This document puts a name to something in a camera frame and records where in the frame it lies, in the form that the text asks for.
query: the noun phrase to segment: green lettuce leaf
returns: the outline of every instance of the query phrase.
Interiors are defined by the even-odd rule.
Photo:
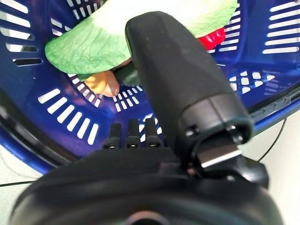
[[[125,26],[131,18],[162,11],[180,21],[196,37],[230,20],[237,0],[108,0],[99,10],[45,47],[46,57],[69,74],[93,74],[130,58]]]

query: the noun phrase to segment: red pepper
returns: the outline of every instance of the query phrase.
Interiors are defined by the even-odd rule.
[[[225,40],[225,36],[225,29],[222,27],[204,37],[198,38],[198,40],[202,45],[204,45],[206,50],[211,50],[221,44]]]

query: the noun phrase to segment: white floor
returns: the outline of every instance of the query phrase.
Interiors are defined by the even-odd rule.
[[[282,122],[266,130],[242,146],[245,156],[259,159],[270,147]],[[299,225],[300,206],[300,112],[289,117],[284,131],[263,162],[267,165],[271,183],[270,193],[277,202],[286,225]],[[0,147],[0,184],[35,180],[41,175]],[[14,201],[28,185],[0,187],[0,224],[8,224]]]

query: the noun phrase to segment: black cable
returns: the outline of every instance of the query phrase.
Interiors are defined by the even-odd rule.
[[[263,156],[258,160],[258,162],[262,161],[263,158],[266,157],[266,155],[272,150],[272,148],[274,147],[274,145],[276,144],[276,142],[277,142],[278,139],[280,138],[280,136],[281,136],[281,134],[282,134],[282,131],[283,131],[283,129],[285,128],[286,119],[287,119],[287,118],[285,118],[285,120],[283,121],[282,127],[281,127],[281,129],[280,129],[280,131],[279,131],[279,133],[278,133],[278,135],[277,135],[275,141],[274,141],[273,144],[269,147],[269,149],[263,154]]]
[[[21,185],[21,184],[31,184],[33,181],[23,181],[23,182],[16,182],[16,183],[7,183],[7,184],[0,184],[0,188],[2,187],[8,187],[8,186],[14,186],[14,185]]]

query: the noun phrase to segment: blue plastic basket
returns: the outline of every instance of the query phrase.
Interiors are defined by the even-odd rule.
[[[44,46],[51,38],[77,25],[105,1],[2,2],[0,88],[44,134],[78,157],[97,150],[113,122],[121,123],[125,134],[127,121],[138,118],[141,140],[145,139],[144,122],[153,114],[142,87],[122,87],[114,98],[96,95],[76,75],[58,71],[45,58]],[[240,0],[225,31],[226,40],[210,53],[245,107],[251,109],[300,82],[300,1]],[[299,106],[296,101],[268,111],[256,129]],[[2,129],[0,144],[42,173],[51,168]]]

